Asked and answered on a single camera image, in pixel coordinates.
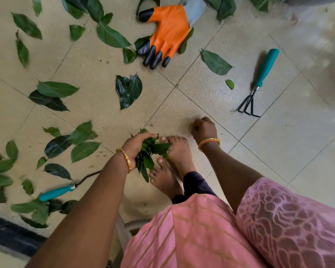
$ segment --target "gold bangle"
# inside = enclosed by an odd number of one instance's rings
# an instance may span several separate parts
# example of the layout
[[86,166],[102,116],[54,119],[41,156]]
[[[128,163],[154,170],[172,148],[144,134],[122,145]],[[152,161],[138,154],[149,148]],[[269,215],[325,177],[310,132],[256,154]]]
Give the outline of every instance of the gold bangle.
[[221,144],[221,141],[220,141],[218,138],[206,138],[206,139],[202,140],[202,141],[198,144],[199,151],[202,152],[202,150],[201,150],[201,146],[202,146],[203,144],[207,143],[207,142],[210,142],[210,141],[215,141],[215,142],[218,143],[218,145]]
[[124,158],[125,158],[126,162],[128,163],[128,173],[130,173],[130,171],[131,171],[131,161],[130,161],[128,155],[126,155],[126,153],[124,152],[124,150],[122,148],[116,148],[115,149],[115,153],[118,153],[118,151],[121,151],[124,154]]

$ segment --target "woman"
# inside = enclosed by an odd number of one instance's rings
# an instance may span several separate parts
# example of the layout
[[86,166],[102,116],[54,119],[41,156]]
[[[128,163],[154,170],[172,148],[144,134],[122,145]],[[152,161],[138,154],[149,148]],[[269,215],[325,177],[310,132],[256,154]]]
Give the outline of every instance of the woman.
[[[174,205],[133,237],[121,267],[335,267],[335,209],[233,159],[219,148],[208,117],[195,120],[192,135],[230,207],[196,172],[187,140],[162,138],[172,144],[169,162],[158,158],[151,183]],[[117,149],[27,267],[106,266],[126,176],[150,136],[157,135],[137,134]]]

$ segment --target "black floor edge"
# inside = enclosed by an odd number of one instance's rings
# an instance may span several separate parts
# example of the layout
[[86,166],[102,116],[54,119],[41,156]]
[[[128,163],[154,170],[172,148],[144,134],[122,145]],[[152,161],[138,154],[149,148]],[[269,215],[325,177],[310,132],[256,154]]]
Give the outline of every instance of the black floor edge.
[[0,245],[32,257],[46,237],[0,218]]

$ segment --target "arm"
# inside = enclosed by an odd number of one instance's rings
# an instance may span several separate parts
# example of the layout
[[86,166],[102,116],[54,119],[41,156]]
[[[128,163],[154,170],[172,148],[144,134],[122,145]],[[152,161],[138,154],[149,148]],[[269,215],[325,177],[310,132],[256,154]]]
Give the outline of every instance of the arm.
[[[215,124],[208,117],[195,120],[191,133],[197,144],[206,138],[217,138]],[[207,142],[201,150],[209,159],[223,193],[236,213],[246,190],[263,175],[225,153],[217,142]]]
[[[124,143],[132,169],[144,139],[150,136],[157,137],[145,132]],[[26,267],[106,267],[127,174],[127,162],[119,151]]]

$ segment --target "pink lace fabric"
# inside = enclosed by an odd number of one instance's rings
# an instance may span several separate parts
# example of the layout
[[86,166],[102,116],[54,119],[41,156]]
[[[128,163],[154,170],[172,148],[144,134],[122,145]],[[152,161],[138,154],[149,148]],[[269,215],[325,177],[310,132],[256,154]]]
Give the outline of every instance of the pink lace fabric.
[[268,178],[245,193],[237,226],[273,267],[335,267],[335,209]]

